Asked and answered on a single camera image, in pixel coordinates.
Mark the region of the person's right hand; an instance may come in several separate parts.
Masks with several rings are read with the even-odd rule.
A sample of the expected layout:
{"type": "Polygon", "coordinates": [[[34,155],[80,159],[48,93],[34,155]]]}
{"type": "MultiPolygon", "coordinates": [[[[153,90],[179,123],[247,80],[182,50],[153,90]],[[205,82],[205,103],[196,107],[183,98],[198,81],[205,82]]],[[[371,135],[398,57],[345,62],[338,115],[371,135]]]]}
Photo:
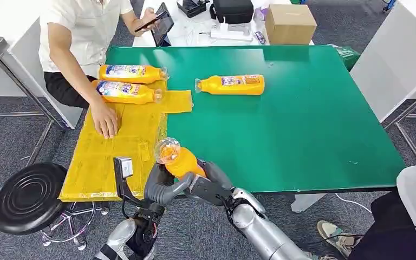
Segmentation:
{"type": "Polygon", "coordinates": [[[118,116],[105,102],[99,101],[90,105],[90,111],[96,131],[104,138],[112,138],[119,130],[118,116]]]}

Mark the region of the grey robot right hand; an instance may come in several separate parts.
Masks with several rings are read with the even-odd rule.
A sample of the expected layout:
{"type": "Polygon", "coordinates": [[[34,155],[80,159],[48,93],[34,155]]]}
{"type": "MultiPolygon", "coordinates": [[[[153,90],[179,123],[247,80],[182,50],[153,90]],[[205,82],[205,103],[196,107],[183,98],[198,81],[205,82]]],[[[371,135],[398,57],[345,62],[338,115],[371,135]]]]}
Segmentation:
{"type": "Polygon", "coordinates": [[[214,206],[222,206],[223,199],[232,198],[232,182],[225,172],[211,161],[197,159],[206,177],[196,175],[188,188],[189,194],[214,206]]]}

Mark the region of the person's left hand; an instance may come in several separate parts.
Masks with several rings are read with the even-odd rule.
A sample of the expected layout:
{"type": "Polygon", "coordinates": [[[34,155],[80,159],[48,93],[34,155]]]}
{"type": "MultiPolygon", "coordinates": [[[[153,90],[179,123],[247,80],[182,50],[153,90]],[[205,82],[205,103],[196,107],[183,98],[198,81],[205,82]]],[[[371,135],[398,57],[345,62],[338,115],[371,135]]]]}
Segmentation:
{"type": "Polygon", "coordinates": [[[159,21],[152,22],[157,17],[153,8],[146,8],[140,19],[135,19],[132,26],[134,36],[141,36],[143,33],[152,30],[159,21]]]}

